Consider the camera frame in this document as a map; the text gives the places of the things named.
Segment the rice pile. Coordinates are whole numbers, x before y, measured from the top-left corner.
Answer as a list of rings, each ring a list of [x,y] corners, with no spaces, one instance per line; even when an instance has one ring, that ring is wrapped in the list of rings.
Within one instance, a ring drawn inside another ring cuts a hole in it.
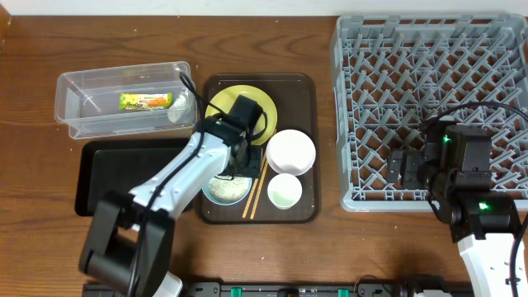
[[[242,199],[250,186],[251,180],[246,177],[214,178],[210,181],[210,193],[219,203],[230,204]]]

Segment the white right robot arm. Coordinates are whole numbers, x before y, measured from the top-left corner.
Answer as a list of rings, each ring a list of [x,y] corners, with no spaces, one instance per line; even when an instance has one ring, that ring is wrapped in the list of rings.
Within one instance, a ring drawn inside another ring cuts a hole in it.
[[[389,181],[406,190],[424,190],[433,214],[450,228],[477,296],[525,296],[526,266],[521,252],[527,221],[514,200],[491,188],[488,141],[431,151],[395,149],[389,154]]]

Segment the light blue bowl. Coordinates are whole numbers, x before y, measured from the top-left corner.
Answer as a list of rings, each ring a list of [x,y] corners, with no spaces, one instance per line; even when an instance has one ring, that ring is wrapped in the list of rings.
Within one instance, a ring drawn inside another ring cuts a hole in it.
[[[233,180],[235,177],[233,177],[233,178],[231,178],[231,177],[214,177],[214,178]],[[247,191],[247,194],[248,194],[249,191],[251,190],[251,187],[252,187],[252,178],[251,178],[251,177],[246,177],[246,178],[248,178],[248,179],[251,180],[251,186],[248,188],[248,191]],[[227,205],[234,205],[234,204],[236,204],[236,203],[238,203],[239,201],[242,200],[242,199],[240,199],[240,200],[238,200],[238,201],[236,201],[236,202],[234,202],[234,203],[230,203],[230,204],[222,204],[222,203],[219,203],[217,200],[215,200],[215,199],[213,198],[213,196],[212,196],[211,193],[210,193],[210,181],[209,181],[209,184],[208,184],[207,186],[205,186],[205,187],[202,188],[202,191],[203,191],[205,197],[206,197],[208,200],[210,200],[211,202],[215,203],[216,205],[225,205],[225,206],[227,206]]]

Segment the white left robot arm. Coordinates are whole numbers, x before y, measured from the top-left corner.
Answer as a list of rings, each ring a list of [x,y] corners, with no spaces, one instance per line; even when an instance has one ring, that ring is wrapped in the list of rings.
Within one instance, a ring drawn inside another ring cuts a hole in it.
[[[79,259],[80,272],[124,296],[178,296],[169,271],[175,222],[210,179],[227,167],[247,170],[250,143],[263,135],[254,120],[203,119],[186,147],[127,193],[97,202]]]

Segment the green snack wrapper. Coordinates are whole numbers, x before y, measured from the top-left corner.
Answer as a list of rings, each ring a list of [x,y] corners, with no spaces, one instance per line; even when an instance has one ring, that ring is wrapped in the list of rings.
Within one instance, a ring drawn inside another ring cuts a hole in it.
[[[120,110],[150,111],[165,109],[172,104],[172,94],[137,94],[121,93],[119,100]]]

